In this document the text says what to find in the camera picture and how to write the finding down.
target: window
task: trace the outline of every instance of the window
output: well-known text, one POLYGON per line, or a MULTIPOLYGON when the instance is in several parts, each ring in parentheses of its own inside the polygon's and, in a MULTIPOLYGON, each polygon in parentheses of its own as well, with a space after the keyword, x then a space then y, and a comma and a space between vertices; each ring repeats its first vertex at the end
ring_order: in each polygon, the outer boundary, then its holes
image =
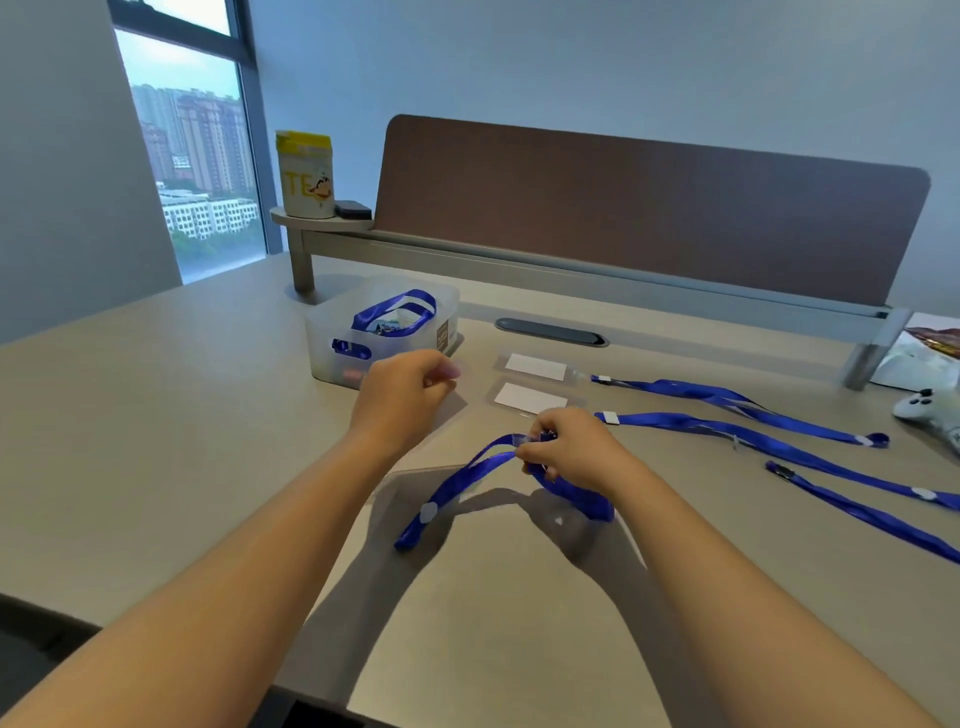
POLYGON ((184 283, 282 249, 243 2, 108 0, 184 283))
POLYGON ((144 0, 155 11, 173 15, 211 31, 230 35, 230 24, 225 0, 144 0))

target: brown divider panel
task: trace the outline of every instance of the brown divider panel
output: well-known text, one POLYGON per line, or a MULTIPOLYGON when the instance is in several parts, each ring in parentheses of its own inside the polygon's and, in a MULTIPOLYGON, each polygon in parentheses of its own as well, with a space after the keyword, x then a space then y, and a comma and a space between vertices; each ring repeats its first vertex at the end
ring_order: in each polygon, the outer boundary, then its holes
POLYGON ((401 115, 375 224, 880 305, 929 187, 912 167, 401 115))

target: sky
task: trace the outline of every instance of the sky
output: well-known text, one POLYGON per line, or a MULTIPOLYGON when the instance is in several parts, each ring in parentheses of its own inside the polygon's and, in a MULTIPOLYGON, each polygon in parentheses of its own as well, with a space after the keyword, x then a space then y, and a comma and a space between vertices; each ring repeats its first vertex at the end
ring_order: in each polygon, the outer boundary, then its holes
MULTIPOLYGON (((148 4, 183 20, 228 34, 224 0, 148 0, 148 4)), ((239 98, 236 64, 133 33, 117 31, 120 54, 131 85, 198 88, 239 98)))

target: transparent box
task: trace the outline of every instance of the transparent box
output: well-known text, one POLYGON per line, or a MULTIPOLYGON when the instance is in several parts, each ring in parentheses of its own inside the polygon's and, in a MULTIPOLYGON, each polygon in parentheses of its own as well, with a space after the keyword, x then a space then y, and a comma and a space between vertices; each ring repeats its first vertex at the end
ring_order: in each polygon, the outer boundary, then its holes
POLYGON ((374 361, 394 354, 415 349, 438 349, 449 351, 457 339, 457 307, 460 290, 452 285, 434 283, 406 276, 374 276, 347 293, 313 307, 306 314, 306 339, 310 351, 310 372, 321 381, 341 384, 357 389, 374 361), (425 292, 436 302, 418 292, 425 292), (402 314, 401 331, 380 335, 369 330, 354 328, 356 317, 369 312, 378 304, 385 304, 396 297, 402 299, 389 309, 382 318, 390 318, 391 312, 402 314), (432 316, 406 310, 403 306, 433 311, 432 316), (403 334, 411 323, 426 318, 416 330, 403 334))

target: city buildings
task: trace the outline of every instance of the city buildings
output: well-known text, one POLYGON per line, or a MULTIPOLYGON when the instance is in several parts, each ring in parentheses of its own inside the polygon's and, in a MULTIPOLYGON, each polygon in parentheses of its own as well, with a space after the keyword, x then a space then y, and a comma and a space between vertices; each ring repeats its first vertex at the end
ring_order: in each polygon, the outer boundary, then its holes
POLYGON ((154 170, 155 180, 172 180, 174 178, 174 157, 170 152, 170 140, 160 127, 154 124, 140 124, 143 131, 143 140, 147 144, 147 157, 150 158, 150 168, 154 170))
POLYGON ((177 99, 184 93, 176 88, 154 88, 151 85, 131 86, 133 105, 141 124, 153 124, 167 132, 170 153, 186 155, 186 141, 177 116, 177 99))
POLYGON ((163 182, 156 184, 156 191, 171 233, 180 231, 187 237, 206 240, 216 233, 240 231, 260 217, 256 200, 211 200, 206 193, 167 189, 163 182))
POLYGON ((183 94, 177 112, 198 189, 214 194, 255 189, 247 120, 239 101, 183 94))
POLYGON ((247 119, 239 100, 151 85, 134 85, 131 91, 158 182, 190 182, 214 197, 254 192, 247 119))

